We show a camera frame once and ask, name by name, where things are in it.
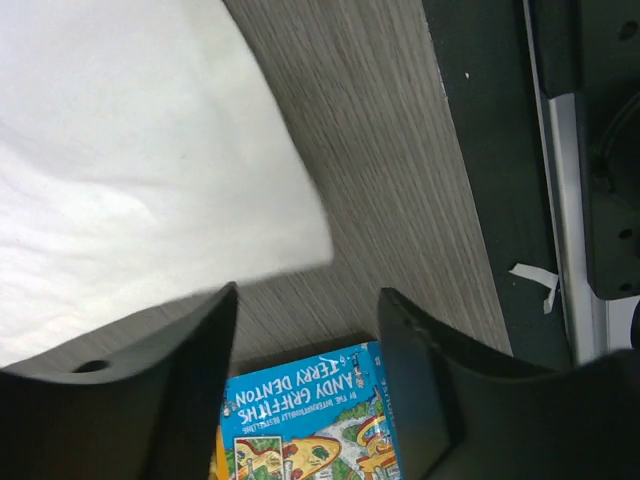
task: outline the blue book cover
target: blue book cover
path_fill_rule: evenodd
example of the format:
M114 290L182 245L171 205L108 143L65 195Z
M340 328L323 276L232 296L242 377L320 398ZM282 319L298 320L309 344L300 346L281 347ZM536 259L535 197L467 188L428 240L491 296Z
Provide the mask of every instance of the blue book cover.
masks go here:
M230 479L401 479L377 342L230 378L220 425Z

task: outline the hole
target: hole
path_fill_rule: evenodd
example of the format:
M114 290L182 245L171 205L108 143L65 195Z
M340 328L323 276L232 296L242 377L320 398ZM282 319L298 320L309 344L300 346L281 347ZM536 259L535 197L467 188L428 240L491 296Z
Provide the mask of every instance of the hole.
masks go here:
M629 20L624 25L622 25L622 28L618 32L618 39L621 42L626 42L631 37L633 37L637 32L638 32L638 22L636 22L635 20Z
M106 360L91 360L90 362L80 365L73 371L73 373L97 372L98 370L104 370L109 367L109 365L109 362Z

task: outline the black plastic part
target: black plastic part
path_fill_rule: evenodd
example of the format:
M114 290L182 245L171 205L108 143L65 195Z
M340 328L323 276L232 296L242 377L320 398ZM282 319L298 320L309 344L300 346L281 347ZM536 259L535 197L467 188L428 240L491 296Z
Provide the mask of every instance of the black plastic part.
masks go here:
M640 76L636 0L531 0L530 5L547 97Z
M236 311L228 286L186 318L77 372L0 371L2 478L208 478Z
M401 464L407 468L407 462L415 462L406 478L640 478L634 440L640 431L640 353L619 351L572 371L551 372L486 347L392 289L381 292L379 323L388 378L413 376L453 395L455 401L444 410L457 415L463 432L434 463L434 453L446 447L441 432L430 440L428 425L416 425L413 410L397 408L413 392L390 381ZM399 334L387 336L398 329L422 341L430 365L426 374L426 362L398 361L405 345L396 341ZM426 445L441 448L423 450L420 457L415 431L427 438ZM405 452L412 441L418 445Z
M589 282L615 300L640 294L640 79L579 97Z
M579 19L573 0L532 0L540 86L549 98L580 86Z
M516 263L557 271L523 4L424 8L513 354L570 368L562 302L544 315L548 290L509 273Z
M605 300L639 295L640 2L530 6L543 92L576 95L589 283Z

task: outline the dark panel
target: dark panel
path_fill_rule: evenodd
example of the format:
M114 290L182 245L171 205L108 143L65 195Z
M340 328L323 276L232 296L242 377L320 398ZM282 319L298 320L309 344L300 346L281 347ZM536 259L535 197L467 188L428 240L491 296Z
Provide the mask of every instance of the dark panel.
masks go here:
M424 5L513 353L566 368L561 302L544 315L547 290L508 273L557 272L521 2Z

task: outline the book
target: book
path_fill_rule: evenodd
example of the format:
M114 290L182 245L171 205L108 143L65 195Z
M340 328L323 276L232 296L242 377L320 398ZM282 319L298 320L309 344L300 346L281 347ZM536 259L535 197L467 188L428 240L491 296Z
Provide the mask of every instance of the book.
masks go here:
M220 428L221 479L402 478L378 342L230 378Z

